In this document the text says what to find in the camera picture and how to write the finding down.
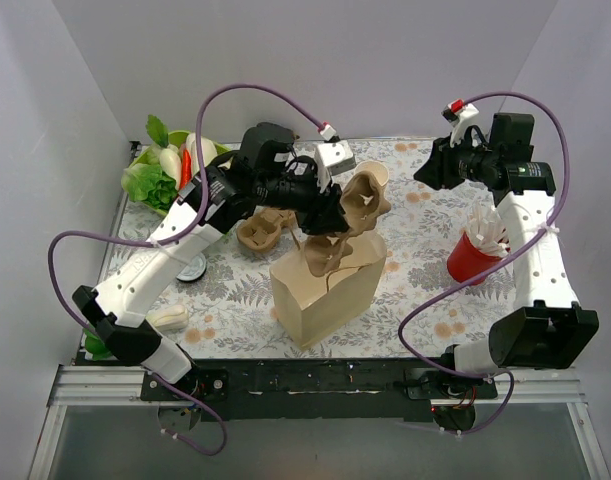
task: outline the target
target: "green vegetable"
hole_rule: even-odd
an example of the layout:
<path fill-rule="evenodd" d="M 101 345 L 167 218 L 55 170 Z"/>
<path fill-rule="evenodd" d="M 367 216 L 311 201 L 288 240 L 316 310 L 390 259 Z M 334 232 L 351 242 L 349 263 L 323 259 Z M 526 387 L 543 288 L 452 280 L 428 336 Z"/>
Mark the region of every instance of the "green vegetable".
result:
<path fill-rule="evenodd" d="M 176 180 L 160 165 L 137 163 L 123 171 L 121 185 L 132 202 L 143 202 L 154 209 L 169 210 L 176 198 Z"/>
<path fill-rule="evenodd" d="M 145 128 L 147 129 L 149 138 L 151 138 L 154 143 L 159 145 L 161 148 L 167 148 L 169 145 L 169 132 L 167 131 L 165 124 L 161 122 L 158 117 L 149 115 L 147 117 L 147 125 Z"/>
<path fill-rule="evenodd" d="M 160 157 L 163 149 L 156 144 L 150 145 L 145 151 L 145 162 L 150 165 L 156 165 L 160 163 L 158 157 Z"/>

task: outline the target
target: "red chili pepper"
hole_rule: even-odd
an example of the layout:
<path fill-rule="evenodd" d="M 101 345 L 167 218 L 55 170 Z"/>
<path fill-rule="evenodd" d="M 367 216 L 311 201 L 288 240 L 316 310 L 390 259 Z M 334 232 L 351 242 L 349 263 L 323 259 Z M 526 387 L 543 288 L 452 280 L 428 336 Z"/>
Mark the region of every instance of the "red chili pepper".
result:
<path fill-rule="evenodd" d="M 192 156 L 187 149 L 183 150 L 183 161 L 181 162 L 181 189 L 192 179 Z"/>

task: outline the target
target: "red cup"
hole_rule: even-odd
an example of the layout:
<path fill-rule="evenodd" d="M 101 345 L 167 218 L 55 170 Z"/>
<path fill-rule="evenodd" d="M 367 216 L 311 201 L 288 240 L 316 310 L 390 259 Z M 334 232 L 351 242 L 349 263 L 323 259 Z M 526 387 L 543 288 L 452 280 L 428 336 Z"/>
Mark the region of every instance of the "red cup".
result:
<path fill-rule="evenodd" d="M 458 283 L 463 283 L 481 272 L 484 272 L 492 265 L 500 262 L 500 257 L 490 257 L 481 253 L 472 242 L 469 241 L 466 233 L 456 244 L 456 248 L 447 259 L 447 271 Z M 473 285 L 479 285 L 485 281 L 482 278 Z"/>

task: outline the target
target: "red led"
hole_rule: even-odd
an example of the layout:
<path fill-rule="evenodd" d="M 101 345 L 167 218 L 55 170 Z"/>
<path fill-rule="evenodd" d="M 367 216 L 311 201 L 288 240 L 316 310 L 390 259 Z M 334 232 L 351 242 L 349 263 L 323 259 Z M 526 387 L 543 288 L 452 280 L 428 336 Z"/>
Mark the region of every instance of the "red led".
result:
<path fill-rule="evenodd" d="M 458 111 L 460 111 L 463 108 L 463 100 L 462 99 L 458 99 L 456 100 L 454 103 L 452 103 L 449 107 L 449 109 L 452 111 L 452 113 L 457 113 Z"/>

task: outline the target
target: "cable tie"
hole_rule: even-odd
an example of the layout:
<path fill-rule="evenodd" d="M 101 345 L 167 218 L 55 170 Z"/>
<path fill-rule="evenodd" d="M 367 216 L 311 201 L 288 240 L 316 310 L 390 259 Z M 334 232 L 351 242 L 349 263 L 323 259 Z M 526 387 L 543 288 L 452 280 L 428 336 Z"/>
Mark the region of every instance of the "cable tie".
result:
<path fill-rule="evenodd" d="M 189 263 L 184 258 L 181 258 L 181 257 L 178 257 L 178 256 L 174 255 L 167 248 L 165 248 L 164 245 L 161 245 L 160 243 L 158 243 L 158 241 L 155 238 L 151 239 L 149 242 L 152 244 L 152 246 L 154 246 L 155 248 L 158 248 L 161 252 L 163 252 L 166 256 L 168 256 L 172 260 L 176 260 L 177 262 L 180 262 L 180 263 L 183 263 L 183 264 L 188 264 Z"/>

